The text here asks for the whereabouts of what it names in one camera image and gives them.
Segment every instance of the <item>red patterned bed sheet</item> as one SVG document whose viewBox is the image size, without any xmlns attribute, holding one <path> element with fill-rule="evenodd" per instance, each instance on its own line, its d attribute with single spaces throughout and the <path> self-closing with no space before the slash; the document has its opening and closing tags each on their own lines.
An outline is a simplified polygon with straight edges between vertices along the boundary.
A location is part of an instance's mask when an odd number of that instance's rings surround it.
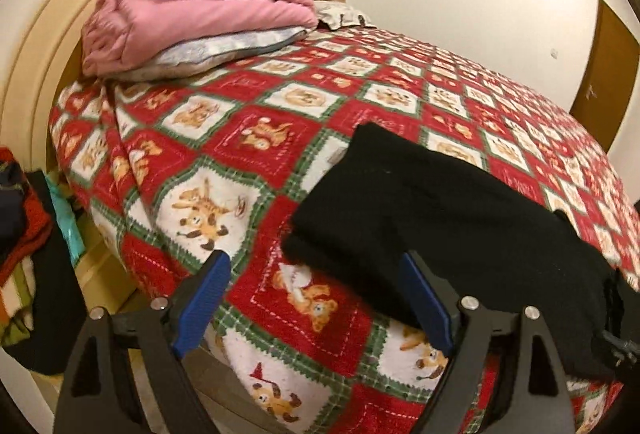
<svg viewBox="0 0 640 434">
<path fill-rule="evenodd" d="M 230 254 L 214 327 L 257 404 L 297 433 L 407 433 L 446 364 L 421 332 L 280 250 L 296 205 L 366 121 L 562 208 L 638 287 L 638 215 L 586 131 L 529 88 L 406 36 L 318 31 L 177 82 L 75 83 L 50 116 L 60 166 L 143 290 L 170 294 L 213 248 Z M 464 432 L 494 379 L 489 362 Z M 582 434 L 620 390 L 568 385 Z"/>
</svg>

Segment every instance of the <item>silver bolt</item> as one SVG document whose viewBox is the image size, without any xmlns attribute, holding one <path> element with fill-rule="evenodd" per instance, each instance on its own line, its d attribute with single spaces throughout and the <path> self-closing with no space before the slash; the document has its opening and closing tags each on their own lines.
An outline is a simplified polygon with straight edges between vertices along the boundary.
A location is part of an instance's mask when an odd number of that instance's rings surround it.
<svg viewBox="0 0 640 434">
<path fill-rule="evenodd" d="M 156 311 L 162 311 L 163 309 L 166 309 L 168 305 L 169 301 L 166 297 L 156 297 L 151 301 L 151 309 Z"/>
<path fill-rule="evenodd" d="M 478 299 L 469 295 L 467 295 L 466 297 L 462 297 L 460 303 L 462 304 L 462 307 L 464 309 L 468 309 L 469 311 L 477 310 L 480 307 L 480 302 L 478 301 Z"/>
<path fill-rule="evenodd" d="M 524 308 L 524 315 L 531 320 L 538 320 L 540 318 L 540 310 L 535 306 L 527 306 Z"/>
<path fill-rule="evenodd" d="M 100 320 L 105 315 L 106 310 L 101 306 L 96 306 L 89 311 L 89 317 L 91 320 Z"/>
</svg>

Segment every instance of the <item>folded pink comforter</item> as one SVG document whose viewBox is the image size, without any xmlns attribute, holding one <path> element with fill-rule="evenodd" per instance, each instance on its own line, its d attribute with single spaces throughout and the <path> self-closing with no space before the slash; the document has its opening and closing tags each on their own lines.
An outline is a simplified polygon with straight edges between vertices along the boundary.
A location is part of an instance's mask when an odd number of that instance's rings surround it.
<svg viewBox="0 0 640 434">
<path fill-rule="evenodd" d="M 184 40 L 317 24 L 313 0 L 98 0 L 82 27 L 82 72 L 130 70 Z"/>
</svg>

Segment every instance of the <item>red cloth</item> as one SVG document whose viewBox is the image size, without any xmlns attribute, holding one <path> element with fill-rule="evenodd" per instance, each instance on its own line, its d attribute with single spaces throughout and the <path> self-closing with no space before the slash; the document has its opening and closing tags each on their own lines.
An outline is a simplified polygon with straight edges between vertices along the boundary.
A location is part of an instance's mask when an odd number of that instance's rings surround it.
<svg viewBox="0 0 640 434">
<path fill-rule="evenodd" d="M 0 147 L 0 162 L 15 161 L 14 155 L 7 147 Z M 18 240 L 15 248 L 7 256 L 0 266 L 0 286 L 4 286 L 7 279 L 13 273 L 16 265 L 28 255 L 39 249 L 49 238 L 51 233 L 51 218 L 42 207 L 36 192 L 28 184 L 23 176 L 25 186 L 28 187 L 24 199 L 24 213 L 27 219 L 27 227 Z"/>
</svg>

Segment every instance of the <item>pillow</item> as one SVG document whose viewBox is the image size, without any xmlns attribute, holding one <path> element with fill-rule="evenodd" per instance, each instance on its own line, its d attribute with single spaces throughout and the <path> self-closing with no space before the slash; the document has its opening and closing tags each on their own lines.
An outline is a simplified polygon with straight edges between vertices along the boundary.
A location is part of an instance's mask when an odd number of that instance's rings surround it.
<svg viewBox="0 0 640 434">
<path fill-rule="evenodd" d="M 307 33 L 302 26 L 292 26 L 187 40 L 159 52 L 139 68 L 106 76 L 125 82 L 191 77 L 225 62 L 284 48 Z"/>
<path fill-rule="evenodd" d="M 324 22 L 329 29 L 338 29 L 347 26 L 364 26 L 375 28 L 369 15 L 356 10 L 343 2 L 336 0 L 316 0 L 316 14 L 318 19 Z"/>
</svg>

